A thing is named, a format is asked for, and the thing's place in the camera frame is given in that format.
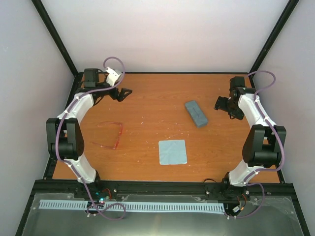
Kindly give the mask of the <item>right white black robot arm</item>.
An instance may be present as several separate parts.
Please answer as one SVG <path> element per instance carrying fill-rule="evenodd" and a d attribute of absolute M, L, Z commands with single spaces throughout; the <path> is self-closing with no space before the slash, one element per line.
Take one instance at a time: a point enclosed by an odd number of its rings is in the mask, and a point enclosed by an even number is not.
<path fill-rule="evenodd" d="M 256 89 L 246 87 L 244 77 L 233 77 L 229 84 L 229 97 L 218 97 L 215 110 L 227 112 L 230 119 L 246 118 L 250 126 L 242 160 L 221 182 L 221 195 L 230 200 L 241 194 L 255 175 L 283 166 L 286 129 L 267 115 Z"/>

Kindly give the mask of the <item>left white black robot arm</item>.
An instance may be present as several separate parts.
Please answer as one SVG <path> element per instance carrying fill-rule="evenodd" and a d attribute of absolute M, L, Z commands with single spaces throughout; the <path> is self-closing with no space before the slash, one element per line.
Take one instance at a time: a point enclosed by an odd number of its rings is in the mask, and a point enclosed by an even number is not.
<path fill-rule="evenodd" d="M 88 68 L 84 70 L 83 76 L 83 84 L 66 109 L 56 118 L 47 119 L 47 145 L 49 154 L 65 163 L 78 182 L 86 184 L 85 192 L 90 197 L 97 198 L 102 194 L 100 176 L 84 154 L 85 143 L 80 123 L 97 100 L 110 96 L 113 100 L 122 102 L 132 90 L 117 88 L 124 73 L 110 67 L 105 70 Z"/>

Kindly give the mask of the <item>pink transparent sunglasses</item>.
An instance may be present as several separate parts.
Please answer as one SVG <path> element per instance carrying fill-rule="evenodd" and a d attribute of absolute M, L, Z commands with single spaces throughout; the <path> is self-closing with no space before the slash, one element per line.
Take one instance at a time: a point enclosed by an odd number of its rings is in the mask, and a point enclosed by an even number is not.
<path fill-rule="evenodd" d="M 93 135 L 89 142 L 96 147 L 116 150 L 122 132 L 123 124 L 121 122 L 103 121 L 93 128 Z"/>

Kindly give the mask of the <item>grey glasses case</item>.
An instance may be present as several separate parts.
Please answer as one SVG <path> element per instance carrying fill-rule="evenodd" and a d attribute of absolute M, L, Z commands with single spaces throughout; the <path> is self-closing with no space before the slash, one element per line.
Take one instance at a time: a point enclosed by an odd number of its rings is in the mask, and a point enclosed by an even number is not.
<path fill-rule="evenodd" d="M 195 100 L 185 103 L 185 109 L 196 127 L 200 128 L 208 124 L 208 119 Z"/>

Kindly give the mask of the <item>light blue cleaning cloth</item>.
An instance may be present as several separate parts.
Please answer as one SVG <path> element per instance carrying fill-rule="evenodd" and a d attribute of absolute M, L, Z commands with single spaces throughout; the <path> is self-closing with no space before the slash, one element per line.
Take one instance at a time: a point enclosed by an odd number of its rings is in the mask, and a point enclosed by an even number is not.
<path fill-rule="evenodd" d="M 163 140 L 158 143 L 160 165 L 187 164 L 185 140 Z"/>

